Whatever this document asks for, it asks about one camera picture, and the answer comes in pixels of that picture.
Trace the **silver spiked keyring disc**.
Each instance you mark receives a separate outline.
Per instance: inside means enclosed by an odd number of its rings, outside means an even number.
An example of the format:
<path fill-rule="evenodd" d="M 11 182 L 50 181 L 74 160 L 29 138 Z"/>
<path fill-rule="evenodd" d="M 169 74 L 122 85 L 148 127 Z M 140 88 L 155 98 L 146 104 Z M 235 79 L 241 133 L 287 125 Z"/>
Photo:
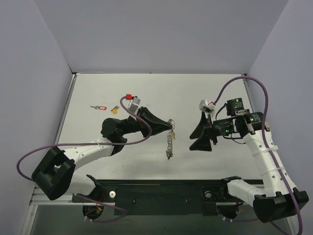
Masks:
<path fill-rule="evenodd" d="M 168 131 L 167 134 L 167 149 L 166 149 L 166 157 L 167 160 L 170 160 L 173 157 L 173 139 L 171 138 L 171 130 L 174 131 L 175 129 L 175 122 L 172 119 L 168 120 L 168 123 L 171 125 L 171 129 Z"/>

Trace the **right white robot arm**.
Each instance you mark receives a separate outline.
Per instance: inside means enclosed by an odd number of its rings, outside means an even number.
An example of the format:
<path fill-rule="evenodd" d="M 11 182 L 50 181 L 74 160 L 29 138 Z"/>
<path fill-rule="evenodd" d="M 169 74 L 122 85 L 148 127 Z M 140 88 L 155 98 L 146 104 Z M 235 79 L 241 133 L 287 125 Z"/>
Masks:
<path fill-rule="evenodd" d="M 296 215 L 309 197 L 305 191 L 299 191 L 288 176 L 278 156 L 278 147 L 272 142 L 270 126 L 263 121 L 263 113 L 245 109 L 241 98 L 228 100 L 224 107 L 228 118 L 212 120 L 215 105 L 209 100 L 200 102 L 201 119 L 189 137 L 194 140 L 189 149 L 210 152 L 218 137 L 238 133 L 255 159 L 264 189 L 234 176 L 223 179 L 225 184 L 219 187 L 219 196 L 223 200 L 236 197 L 248 203 L 263 223 Z"/>

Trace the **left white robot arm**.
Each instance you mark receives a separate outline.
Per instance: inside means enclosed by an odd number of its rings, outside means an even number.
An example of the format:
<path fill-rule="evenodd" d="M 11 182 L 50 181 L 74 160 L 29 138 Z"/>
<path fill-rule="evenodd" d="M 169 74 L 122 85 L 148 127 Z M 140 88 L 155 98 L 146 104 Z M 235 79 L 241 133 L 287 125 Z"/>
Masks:
<path fill-rule="evenodd" d="M 129 142 L 126 134 L 140 132 L 144 139 L 171 130 L 170 123 L 154 116 L 146 107 L 140 107 L 137 117 L 107 118 L 102 123 L 101 137 L 86 145 L 61 150 L 50 148 L 32 173 L 32 180 L 49 200 L 65 193 L 81 194 L 89 201 L 99 199 L 101 185 L 91 175 L 76 176 L 74 172 L 96 160 L 119 153 Z"/>

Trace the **yellow capped key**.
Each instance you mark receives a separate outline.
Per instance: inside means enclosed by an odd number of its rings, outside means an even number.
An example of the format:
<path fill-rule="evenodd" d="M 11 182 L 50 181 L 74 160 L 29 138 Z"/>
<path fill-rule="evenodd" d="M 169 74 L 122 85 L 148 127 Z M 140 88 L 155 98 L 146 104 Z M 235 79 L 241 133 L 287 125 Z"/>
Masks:
<path fill-rule="evenodd" d="M 114 106 L 112 109 L 111 109 L 111 112 L 113 113 L 113 114 L 117 114 L 117 111 L 118 111 L 118 109 L 119 109 L 119 106 Z"/>

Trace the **red tag key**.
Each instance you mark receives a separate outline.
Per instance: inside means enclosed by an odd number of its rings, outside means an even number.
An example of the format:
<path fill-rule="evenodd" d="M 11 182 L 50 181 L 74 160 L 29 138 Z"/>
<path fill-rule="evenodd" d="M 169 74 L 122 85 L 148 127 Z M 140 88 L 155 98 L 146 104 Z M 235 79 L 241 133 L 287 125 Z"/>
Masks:
<path fill-rule="evenodd" d="M 95 110 L 107 110 L 107 107 L 106 106 L 90 106 L 91 108 L 94 108 Z"/>

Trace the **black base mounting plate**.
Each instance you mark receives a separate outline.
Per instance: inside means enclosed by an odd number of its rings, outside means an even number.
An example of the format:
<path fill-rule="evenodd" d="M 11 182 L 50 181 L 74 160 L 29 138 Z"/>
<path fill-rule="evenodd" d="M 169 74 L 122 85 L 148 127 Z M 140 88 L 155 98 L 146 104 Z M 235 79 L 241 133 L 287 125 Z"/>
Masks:
<path fill-rule="evenodd" d="M 129 215 L 217 214 L 217 204 L 234 205 L 221 180 L 99 180 L 87 198 L 114 203 Z"/>

